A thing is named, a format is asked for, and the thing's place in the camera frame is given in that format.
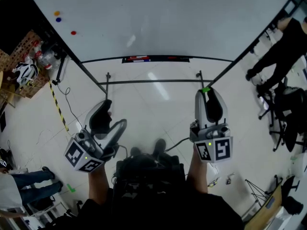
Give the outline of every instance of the tiled floor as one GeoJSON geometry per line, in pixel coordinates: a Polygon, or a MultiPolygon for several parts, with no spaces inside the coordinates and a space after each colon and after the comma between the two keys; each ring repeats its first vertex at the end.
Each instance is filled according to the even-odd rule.
{"type": "MultiPolygon", "coordinates": [[[[121,60],[88,63],[85,66],[97,78],[105,81],[107,72],[112,81],[142,79],[195,79],[201,69],[205,79],[213,79],[229,63],[214,60],[193,59],[190,63],[129,63],[121,60]]],[[[289,153],[285,147],[272,152],[274,140],[269,135],[268,116],[261,121],[262,111],[255,87],[245,80],[248,68],[254,64],[254,56],[248,54],[244,60],[221,78],[214,88],[222,95],[228,107],[229,125],[234,137],[232,160],[215,164],[220,177],[218,184],[209,192],[223,196],[231,207],[243,214],[254,202],[245,179],[267,189],[275,174],[285,177],[290,167],[289,153]],[[227,175],[235,173],[230,185],[226,185],[227,175]]],[[[71,109],[82,123],[87,112],[105,95],[78,68],[68,61],[64,78],[60,84],[62,91],[70,87],[68,100],[71,109]]],[[[189,136],[189,125],[194,121],[194,97],[199,83],[138,83],[111,85],[109,99],[112,119],[128,120],[128,127],[119,143],[128,149],[137,146],[151,152],[155,141],[164,138],[171,147],[189,136]]],[[[75,172],[65,161],[63,153],[70,136],[80,129],[80,125],[70,113],[65,96],[54,86],[56,98],[68,123],[69,132],[64,129],[53,98],[46,85],[32,99],[19,100],[16,109],[5,109],[7,126],[0,135],[0,145],[7,149],[10,140],[16,163],[30,171],[48,166],[64,182],[76,191],[71,193],[65,186],[56,196],[71,208],[76,200],[86,201],[88,196],[87,174],[75,172]]],[[[186,172],[189,169],[192,144],[181,143],[170,152],[179,156],[186,172]]],[[[125,158],[125,151],[119,150],[117,157],[106,164],[109,184],[112,186],[116,161],[125,158]]]]}

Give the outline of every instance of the black shoe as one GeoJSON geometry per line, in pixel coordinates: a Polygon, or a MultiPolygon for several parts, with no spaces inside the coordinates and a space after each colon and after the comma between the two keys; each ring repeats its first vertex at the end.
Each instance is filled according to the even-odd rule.
{"type": "Polygon", "coordinates": [[[259,84],[257,84],[256,90],[257,90],[259,96],[264,96],[264,94],[266,92],[266,90],[263,88],[263,85],[259,85],[259,84]]]}
{"type": "Polygon", "coordinates": [[[131,148],[131,151],[130,151],[130,156],[138,156],[138,155],[141,155],[141,150],[137,147],[133,147],[131,148]]]}
{"type": "Polygon", "coordinates": [[[158,155],[160,153],[164,153],[165,149],[166,149],[166,141],[164,139],[158,139],[158,141],[154,146],[153,157],[157,159],[158,155]]]}
{"type": "Polygon", "coordinates": [[[59,188],[59,191],[58,191],[58,193],[59,193],[60,191],[62,191],[63,183],[61,181],[58,181],[57,183],[59,183],[59,185],[60,185],[60,188],[59,188]]]}
{"type": "Polygon", "coordinates": [[[248,70],[248,73],[245,75],[245,78],[247,81],[250,81],[250,79],[252,78],[253,76],[251,75],[251,69],[248,70]]]}
{"type": "Polygon", "coordinates": [[[55,174],[54,174],[53,172],[51,172],[50,169],[49,169],[48,167],[44,166],[44,167],[42,168],[42,171],[49,171],[49,172],[52,174],[52,179],[56,178],[55,174]]]}

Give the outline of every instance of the helmet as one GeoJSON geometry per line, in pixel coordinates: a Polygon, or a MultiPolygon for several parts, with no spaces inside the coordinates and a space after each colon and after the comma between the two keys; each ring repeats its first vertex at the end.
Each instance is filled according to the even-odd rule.
{"type": "Polygon", "coordinates": [[[29,81],[34,81],[36,79],[38,67],[34,64],[33,60],[31,60],[30,63],[19,62],[12,72],[16,73],[16,81],[20,85],[26,85],[29,81]]]}

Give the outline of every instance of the green tape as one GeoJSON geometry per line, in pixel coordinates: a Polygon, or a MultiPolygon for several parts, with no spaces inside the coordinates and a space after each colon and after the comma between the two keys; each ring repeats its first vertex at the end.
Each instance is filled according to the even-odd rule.
{"type": "Polygon", "coordinates": [[[205,87],[205,88],[201,89],[201,91],[202,91],[203,93],[206,93],[206,92],[208,92],[209,90],[210,90],[210,87],[205,87]]]}
{"type": "Polygon", "coordinates": [[[74,193],[74,192],[76,191],[76,189],[71,188],[71,185],[69,185],[69,184],[67,184],[67,187],[68,187],[68,189],[69,189],[72,193],[74,193]]]}

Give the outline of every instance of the whiteboard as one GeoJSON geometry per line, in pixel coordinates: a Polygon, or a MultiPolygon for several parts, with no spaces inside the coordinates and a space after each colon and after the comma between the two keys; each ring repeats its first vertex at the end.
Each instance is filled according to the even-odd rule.
{"type": "Polygon", "coordinates": [[[34,1],[79,60],[88,61],[137,55],[234,60],[288,0],[34,1]]]}

